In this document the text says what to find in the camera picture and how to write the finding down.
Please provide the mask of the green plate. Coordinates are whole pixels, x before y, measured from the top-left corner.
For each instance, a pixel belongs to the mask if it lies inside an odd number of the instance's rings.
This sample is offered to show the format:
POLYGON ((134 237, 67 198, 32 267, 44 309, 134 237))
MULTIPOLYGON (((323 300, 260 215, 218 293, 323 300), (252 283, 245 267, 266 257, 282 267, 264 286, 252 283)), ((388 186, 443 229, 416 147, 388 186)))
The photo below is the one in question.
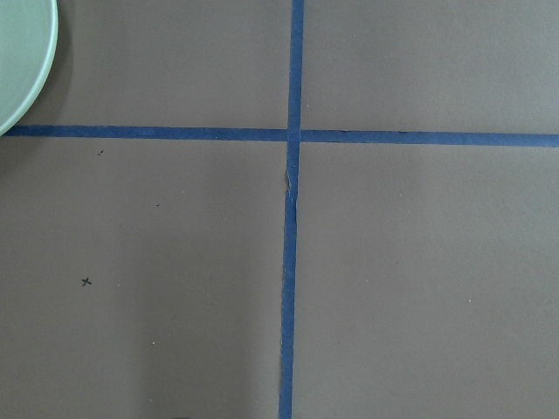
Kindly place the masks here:
POLYGON ((59 33, 58 4, 1 2, 1 133, 31 108, 52 68, 59 33))

